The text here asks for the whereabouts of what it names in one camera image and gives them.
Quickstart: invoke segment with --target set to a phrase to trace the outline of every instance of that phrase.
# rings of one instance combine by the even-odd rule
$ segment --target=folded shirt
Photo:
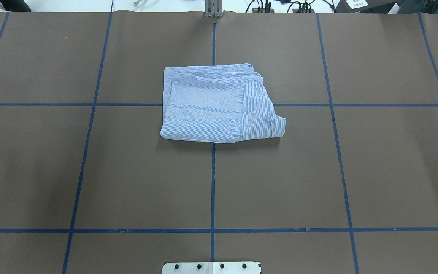
[[[251,64],[165,68],[162,137],[234,143],[284,133]]]

